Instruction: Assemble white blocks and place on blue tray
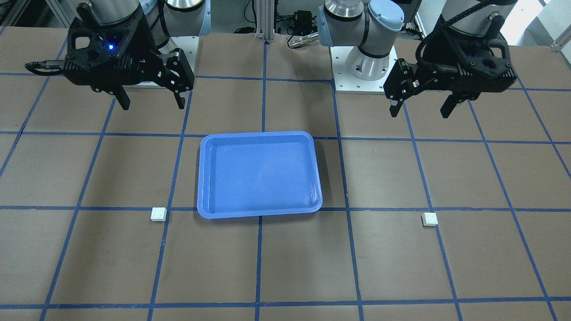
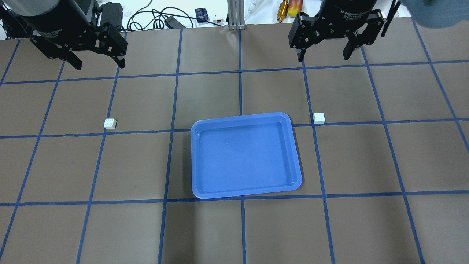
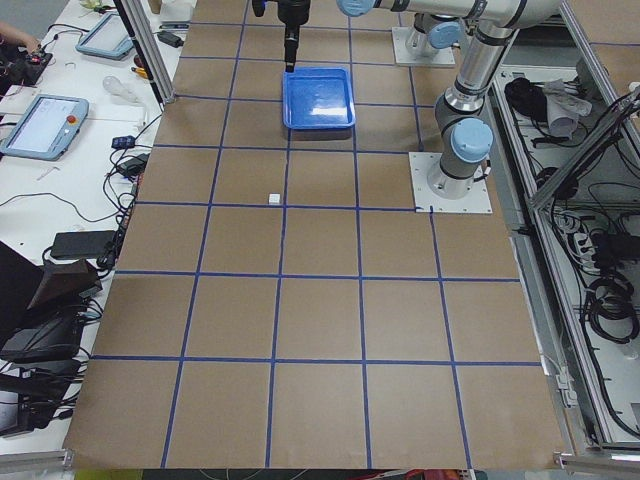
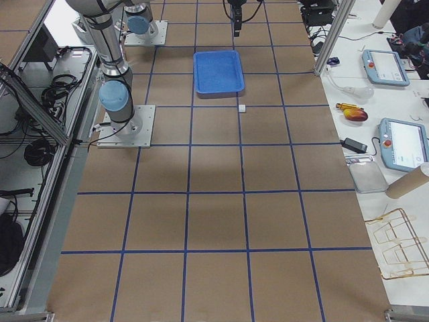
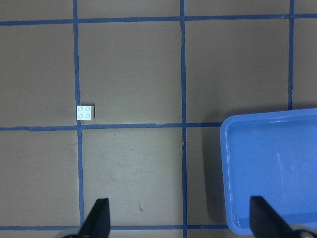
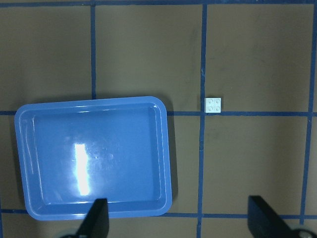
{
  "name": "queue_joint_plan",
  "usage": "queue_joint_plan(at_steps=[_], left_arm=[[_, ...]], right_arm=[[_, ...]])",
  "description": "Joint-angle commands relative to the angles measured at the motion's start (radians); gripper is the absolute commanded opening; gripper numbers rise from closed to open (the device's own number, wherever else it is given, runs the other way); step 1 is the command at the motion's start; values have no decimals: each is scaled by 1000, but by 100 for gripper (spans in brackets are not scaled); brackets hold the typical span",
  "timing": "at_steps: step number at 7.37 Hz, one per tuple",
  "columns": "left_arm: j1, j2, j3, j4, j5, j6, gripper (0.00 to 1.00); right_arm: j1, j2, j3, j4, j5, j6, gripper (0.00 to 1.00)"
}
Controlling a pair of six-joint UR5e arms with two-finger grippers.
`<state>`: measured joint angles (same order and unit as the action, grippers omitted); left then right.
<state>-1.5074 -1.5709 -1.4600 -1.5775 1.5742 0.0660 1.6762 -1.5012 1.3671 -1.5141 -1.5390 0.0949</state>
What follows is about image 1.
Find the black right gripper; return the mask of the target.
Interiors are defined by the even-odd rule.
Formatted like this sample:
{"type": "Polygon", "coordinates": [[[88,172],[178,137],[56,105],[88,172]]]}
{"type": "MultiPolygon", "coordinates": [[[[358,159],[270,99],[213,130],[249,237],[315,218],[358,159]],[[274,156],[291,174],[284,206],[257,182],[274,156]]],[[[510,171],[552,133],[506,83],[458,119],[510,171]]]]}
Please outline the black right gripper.
{"type": "Polygon", "coordinates": [[[124,86],[151,81],[173,92],[180,110],[194,88],[194,72],[182,49],[157,55],[142,9],[116,24],[100,24],[94,9],[79,9],[68,32],[62,73],[71,83],[114,96],[127,111],[131,100],[124,86]]]}

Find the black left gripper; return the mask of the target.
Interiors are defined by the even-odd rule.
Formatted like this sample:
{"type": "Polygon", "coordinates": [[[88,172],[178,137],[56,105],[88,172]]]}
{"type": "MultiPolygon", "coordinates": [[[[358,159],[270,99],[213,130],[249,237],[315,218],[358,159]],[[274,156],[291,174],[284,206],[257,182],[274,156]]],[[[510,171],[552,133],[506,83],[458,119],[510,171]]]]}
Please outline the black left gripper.
{"type": "Polygon", "coordinates": [[[469,99],[467,93],[501,93],[517,81],[508,43],[500,31],[495,35],[469,35],[448,27],[430,33],[415,53],[417,64],[403,58],[394,61],[383,88],[396,117],[404,102],[426,89],[429,74],[443,85],[438,90],[452,91],[440,108],[448,119],[455,107],[469,99]]]}

